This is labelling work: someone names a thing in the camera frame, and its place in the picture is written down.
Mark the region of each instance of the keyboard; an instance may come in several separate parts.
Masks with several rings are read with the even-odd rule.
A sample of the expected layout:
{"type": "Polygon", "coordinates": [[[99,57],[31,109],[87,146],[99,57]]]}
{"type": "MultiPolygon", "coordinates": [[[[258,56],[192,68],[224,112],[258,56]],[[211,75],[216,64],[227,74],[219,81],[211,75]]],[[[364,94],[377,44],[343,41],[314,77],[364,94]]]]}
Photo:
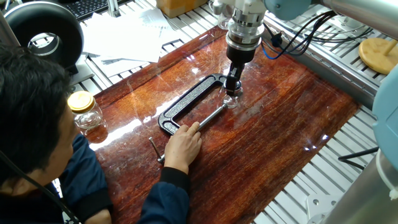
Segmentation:
{"type": "MultiPolygon", "coordinates": [[[[118,4],[122,4],[127,1],[128,0],[119,0],[118,4]]],[[[80,0],[64,4],[64,6],[80,21],[91,17],[94,12],[99,13],[108,10],[107,0],[80,0]]]]}

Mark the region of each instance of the cardboard box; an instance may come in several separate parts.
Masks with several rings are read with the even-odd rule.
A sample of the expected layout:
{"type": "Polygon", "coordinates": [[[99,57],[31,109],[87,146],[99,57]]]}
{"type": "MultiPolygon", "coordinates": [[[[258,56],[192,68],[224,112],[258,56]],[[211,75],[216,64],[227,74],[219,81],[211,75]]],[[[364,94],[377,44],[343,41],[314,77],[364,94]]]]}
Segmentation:
{"type": "Polygon", "coordinates": [[[169,18],[174,18],[206,2],[207,0],[156,0],[156,6],[169,18]]]}

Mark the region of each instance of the black cable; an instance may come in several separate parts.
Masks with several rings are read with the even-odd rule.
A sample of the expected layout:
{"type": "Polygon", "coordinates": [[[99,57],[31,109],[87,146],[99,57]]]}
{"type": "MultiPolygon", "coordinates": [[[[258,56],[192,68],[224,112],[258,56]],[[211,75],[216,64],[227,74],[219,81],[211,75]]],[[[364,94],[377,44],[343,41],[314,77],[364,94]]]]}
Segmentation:
{"type": "Polygon", "coordinates": [[[266,52],[265,49],[264,49],[264,45],[261,43],[261,46],[262,46],[262,49],[263,49],[265,55],[266,55],[269,59],[277,59],[277,58],[279,58],[282,54],[284,54],[284,53],[287,51],[287,49],[293,44],[294,40],[299,36],[299,34],[300,34],[308,25],[310,25],[313,21],[315,21],[315,20],[317,20],[317,19],[319,19],[319,18],[321,18],[321,17],[325,18],[325,17],[330,16],[330,15],[332,15],[332,14],[335,15],[336,13],[333,12],[333,11],[324,12],[324,13],[322,13],[322,14],[320,14],[320,15],[314,17],[314,18],[312,18],[310,21],[308,21],[308,22],[296,33],[296,35],[295,35],[295,36],[293,37],[293,39],[287,44],[287,46],[286,46],[285,48],[282,49],[282,51],[279,53],[279,55],[276,56],[276,57],[274,57],[274,58],[272,58],[272,57],[270,57],[270,56],[267,55],[267,52],[266,52]]]}
{"type": "Polygon", "coordinates": [[[363,167],[363,166],[361,166],[361,165],[359,165],[359,164],[357,164],[355,162],[351,162],[348,159],[356,158],[356,157],[359,157],[359,156],[365,156],[365,155],[368,155],[368,154],[371,154],[371,153],[375,153],[378,150],[379,150],[379,147],[374,147],[372,149],[368,149],[368,150],[365,150],[365,151],[362,151],[362,152],[352,153],[352,154],[347,155],[347,156],[340,156],[338,158],[338,160],[363,170],[363,169],[365,169],[365,167],[363,167]]]}
{"type": "Polygon", "coordinates": [[[370,153],[375,153],[378,150],[379,150],[379,147],[374,147],[372,149],[368,149],[368,150],[365,150],[365,151],[362,151],[362,152],[353,153],[353,154],[350,154],[350,155],[347,155],[347,156],[340,156],[338,158],[338,160],[339,161],[343,161],[343,160],[346,160],[346,159],[352,159],[352,158],[356,158],[356,157],[359,157],[359,156],[365,156],[365,155],[368,155],[370,153]]]}
{"type": "Polygon", "coordinates": [[[360,35],[358,35],[358,36],[356,36],[356,37],[347,37],[347,38],[345,38],[345,39],[324,39],[324,38],[321,38],[321,37],[314,37],[314,35],[315,35],[317,29],[319,29],[327,20],[329,20],[330,18],[332,18],[332,17],[335,16],[335,15],[336,15],[336,14],[335,14],[333,11],[329,11],[329,12],[326,12],[326,13],[324,13],[324,14],[321,14],[321,15],[319,15],[319,16],[317,16],[317,17],[314,17],[314,19],[319,18],[319,20],[317,20],[317,22],[314,24],[313,30],[311,31],[311,33],[310,33],[309,35],[307,35],[306,38],[304,38],[304,40],[301,41],[301,43],[299,43],[296,47],[294,47],[294,49],[292,49],[292,50],[290,50],[290,51],[287,50],[287,49],[290,47],[290,44],[292,43],[292,41],[298,36],[299,33],[301,33],[301,31],[303,30],[303,28],[306,28],[306,26],[308,26],[310,23],[312,23],[312,22],[314,21],[314,19],[312,19],[311,21],[309,21],[308,23],[306,23],[306,24],[296,33],[296,36],[295,36],[292,40],[289,40],[289,44],[288,44],[285,48],[283,48],[283,47],[280,46],[280,44],[279,44],[279,43],[282,43],[282,41],[281,41],[282,39],[278,40],[278,38],[281,38],[281,33],[278,33],[277,35],[274,35],[274,34],[271,32],[270,28],[264,23],[265,28],[267,29],[268,33],[270,33],[270,35],[271,35],[272,45],[275,46],[275,47],[279,47],[280,49],[282,49],[282,52],[279,52],[279,51],[277,51],[276,49],[274,49],[267,41],[265,41],[265,43],[266,43],[267,46],[268,46],[273,52],[275,52],[275,53],[278,53],[278,54],[281,54],[281,53],[282,53],[282,54],[290,54],[290,55],[292,55],[292,56],[300,56],[300,55],[304,54],[305,51],[308,49],[308,47],[310,46],[311,41],[314,41],[314,42],[323,42],[323,43],[336,43],[336,44],[337,44],[337,43],[349,42],[349,41],[352,41],[352,40],[355,40],[355,39],[364,37],[365,35],[368,35],[370,32],[373,31],[373,29],[369,27],[369,28],[367,28],[362,34],[360,34],[360,35]],[[295,50],[297,50],[297,48],[300,47],[301,45],[303,45],[303,47],[302,47],[300,50],[298,50],[298,53],[293,53],[293,52],[294,52],[295,50]]]}
{"type": "Polygon", "coordinates": [[[304,39],[304,41],[307,41],[307,43],[304,45],[304,47],[302,47],[302,49],[299,50],[300,53],[295,54],[295,56],[301,56],[305,53],[305,51],[308,49],[308,47],[311,44],[311,41],[313,39],[313,36],[315,35],[315,32],[329,19],[331,19],[333,16],[335,16],[336,14],[330,14],[327,15],[325,17],[321,17],[319,20],[317,20],[317,22],[314,25],[314,28],[312,30],[312,32],[310,33],[310,35],[308,35],[308,37],[306,39],[304,39]]]}
{"type": "Polygon", "coordinates": [[[355,162],[351,162],[351,161],[342,161],[342,162],[345,162],[345,163],[347,163],[347,164],[349,164],[349,165],[351,165],[351,166],[355,166],[355,167],[357,167],[357,168],[360,168],[361,170],[364,170],[364,169],[365,169],[365,167],[363,167],[363,166],[361,166],[361,165],[359,165],[359,164],[357,164],[357,163],[355,163],[355,162]]]}
{"type": "Polygon", "coordinates": [[[69,208],[66,205],[64,205],[61,202],[61,200],[59,198],[54,196],[49,189],[46,189],[45,187],[41,186],[35,180],[31,179],[28,175],[26,175],[2,151],[0,151],[0,159],[3,160],[3,162],[6,163],[15,173],[17,173],[19,176],[21,176],[25,180],[29,181],[31,184],[33,184],[35,187],[37,187],[39,190],[41,190],[45,195],[47,195],[54,203],[56,203],[69,216],[69,218],[73,221],[74,224],[79,223],[77,217],[69,210],[69,208]]]}
{"type": "Polygon", "coordinates": [[[322,42],[322,43],[344,43],[344,42],[348,42],[348,41],[352,41],[352,40],[356,40],[358,38],[361,38],[365,35],[368,35],[369,33],[371,33],[373,31],[372,28],[367,28],[362,34],[359,34],[356,37],[347,37],[345,39],[324,39],[321,37],[313,37],[315,42],[322,42]]]}
{"type": "MultiPolygon", "coordinates": [[[[293,38],[292,40],[289,41],[289,43],[287,44],[286,47],[282,48],[281,46],[279,46],[279,48],[282,49],[281,52],[276,51],[274,48],[272,48],[272,47],[266,42],[267,46],[268,46],[272,51],[278,53],[278,56],[276,56],[276,57],[274,57],[274,58],[271,58],[270,56],[267,55],[267,53],[266,53],[266,51],[265,51],[265,49],[264,49],[264,45],[261,43],[262,49],[263,49],[265,55],[266,55],[269,59],[277,59],[277,58],[279,58],[282,54],[286,54],[286,53],[287,53],[287,54],[290,54],[290,55],[293,55],[293,56],[300,56],[300,55],[304,54],[304,52],[305,52],[305,51],[308,49],[308,47],[310,46],[311,40],[312,40],[313,36],[315,35],[315,32],[317,31],[317,29],[319,29],[319,27],[321,27],[327,20],[329,20],[330,18],[332,18],[332,17],[335,16],[335,15],[336,15],[335,12],[333,12],[333,11],[328,11],[328,12],[324,12],[323,14],[320,14],[320,15],[314,17],[313,19],[311,19],[310,21],[308,21],[308,22],[296,33],[296,35],[294,36],[294,38],[293,38]],[[306,38],[304,38],[304,40],[301,41],[301,43],[299,43],[297,46],[295,46],[292,50],[290,50],[290,51],[287,50],[287,49],[292,45],[292,43],[294,42],[294,40],[299,36],[299,34],[300,34],[308,25],[310,25],[310,24],[311,24],[313,21],[315,21],[315,20],[317,20],[317,21],[316,21],[316,23],[314,24],[313,30],[311,31],[311,33],[310,33],[306,38]],[[299,53],[297,53],[297,54],[293,53],[293,52],[294,52],[295,50],[297,50],[301,45],[303,45],[303,46],[302,46],[302,48],[301,48],[300,50],[298,50],[299,53]]],[[[278,38],[280,38],[281,35],[274,35],[274,34],[271,32],[270,28],[269,28],[265,23],[264,23],[264,26],[265,26],[265,28],[268,30],[268,32],[269,32],[270,35],[271,35],[272,44],[275,45],[274,43],[278,43],[278,41],[276,41],[276,40],[274,40],[274,39],[275,39],[277,36],[278,36],[278,38]]]]}

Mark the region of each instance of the gold jar lid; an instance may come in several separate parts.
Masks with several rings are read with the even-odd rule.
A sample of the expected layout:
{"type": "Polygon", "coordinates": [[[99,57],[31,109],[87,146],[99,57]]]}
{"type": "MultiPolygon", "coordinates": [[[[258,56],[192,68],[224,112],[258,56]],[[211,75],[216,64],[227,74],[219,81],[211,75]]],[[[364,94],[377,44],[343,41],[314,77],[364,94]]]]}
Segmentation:
{"type": "Polygon", "coordinates": [[[94,96],[87,91],[77,91],[69,96],[68,106],[74,113],[85,113],[95,105],[94,96]]]}

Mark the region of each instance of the black sleeve cuff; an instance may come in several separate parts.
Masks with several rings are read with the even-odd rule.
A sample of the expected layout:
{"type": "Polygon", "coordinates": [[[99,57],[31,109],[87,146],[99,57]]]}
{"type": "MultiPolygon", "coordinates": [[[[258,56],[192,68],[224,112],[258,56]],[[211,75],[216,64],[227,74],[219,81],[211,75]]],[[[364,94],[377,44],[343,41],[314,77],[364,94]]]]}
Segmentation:
{"type": "Polygon", "coordinates": [[[162,169],[159,182],[174,184],[176,187],[184,189],[187,193],[190,188],[190,179],[188,175],[171,167],[164,167],[162,169]]]}
{"type": "Polygon", "coordinates": [[[79,218],[79,221],[84,223],[87,219],[105,208],[110,211],[112,206],[113,204],[108,195],[108,190],[101,189],[78,201],[72,207],[72,210],[79,218]]]}

